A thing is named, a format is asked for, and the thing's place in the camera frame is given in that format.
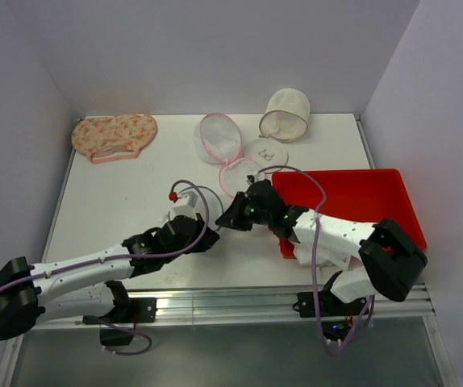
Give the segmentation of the grey-trimmed white mesh laundry bag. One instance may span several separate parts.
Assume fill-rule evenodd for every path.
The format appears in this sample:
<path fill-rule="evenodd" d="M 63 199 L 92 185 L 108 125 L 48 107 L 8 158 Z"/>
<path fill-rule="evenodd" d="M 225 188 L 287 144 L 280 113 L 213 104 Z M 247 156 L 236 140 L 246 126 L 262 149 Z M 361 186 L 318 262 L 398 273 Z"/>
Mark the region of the grey-trimmed white mesh laundry bag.
<path fill-rule="evenodd" d="M 198 196 L 197 205 L 195 207 L 196 215 L 200 214 L 203 219 L 206 219 L 205 207 L 207 206 L 209 210 L 208 227 L 213 231 L 219 232 L 221 227 L 218 227 L 215 225 L 215 220 L 224 212 L 223 202 L 220 196 L 214 190 L 210 189 L 209 187 L 206 187 L 204 185 L 198 185 L 198 189 L 201 191 L 202 195 L 200 195 L 194 187 L 190 187 L 190 186 L 187 186 L 184 189 L 179 190 L 177 193 L 183 194 L 186 192 L 194 192 Z M 166 223 L 167 221 L 171 221 L 171 220 L 168 220 L 167 214 L 161 220 L 163 223 Z"/>

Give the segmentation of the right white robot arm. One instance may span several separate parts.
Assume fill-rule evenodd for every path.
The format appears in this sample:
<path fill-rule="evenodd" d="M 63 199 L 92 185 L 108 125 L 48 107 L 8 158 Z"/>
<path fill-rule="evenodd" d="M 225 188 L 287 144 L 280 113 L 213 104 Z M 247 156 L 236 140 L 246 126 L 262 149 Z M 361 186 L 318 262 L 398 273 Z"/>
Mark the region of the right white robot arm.
<path fill-rule="evenodd" d="M 322 267 L 335 268 L 322 289 L 323 307 L 331 314 L 376 294 L 403 302 L 428 264 L 424 252 L 394 220 L 363 223 L 289 205 L 268 180 L 237 193 L 216 224 L 236 231 L 265 226 L 290 242 L 297 262 L 314 274 Z"/>

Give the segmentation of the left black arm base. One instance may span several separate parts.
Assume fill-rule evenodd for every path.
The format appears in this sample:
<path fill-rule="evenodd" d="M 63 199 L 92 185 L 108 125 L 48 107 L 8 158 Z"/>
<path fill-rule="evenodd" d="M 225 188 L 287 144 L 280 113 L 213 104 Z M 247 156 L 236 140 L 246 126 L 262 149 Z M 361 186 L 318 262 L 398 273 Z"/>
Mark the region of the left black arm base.
<path fill-rule="evenodd" d="M 156 298 L 130 298 L 127 306 L 115 306 L 102 317 L 84 316 L 84 325 L 99 325 L 102 350 L 119 356 L 137 356 L 149 351 L 152 339 L 137 330 L 139 323 L 153 323 L 156 317 Z M 145 339 L 148 345 L 141 350 L 125 352 L 120 347 L 131 344 L 134 338 Z"/>

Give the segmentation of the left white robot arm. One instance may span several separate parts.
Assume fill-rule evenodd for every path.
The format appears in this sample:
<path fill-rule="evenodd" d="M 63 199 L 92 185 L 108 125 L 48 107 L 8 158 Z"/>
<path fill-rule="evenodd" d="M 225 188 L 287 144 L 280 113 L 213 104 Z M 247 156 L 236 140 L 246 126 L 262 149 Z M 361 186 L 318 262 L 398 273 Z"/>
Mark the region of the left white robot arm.
<path fill-rule="evenodd" d="M 154 273 L 183 254 L 206 252 L 218 240 L 201 215 L 178 215 L 88 256 L 52 264 L 14 258 L 0 270 L 0 341 L 62 318 L 120 323 L 132 310 L 123 281 Z"/>

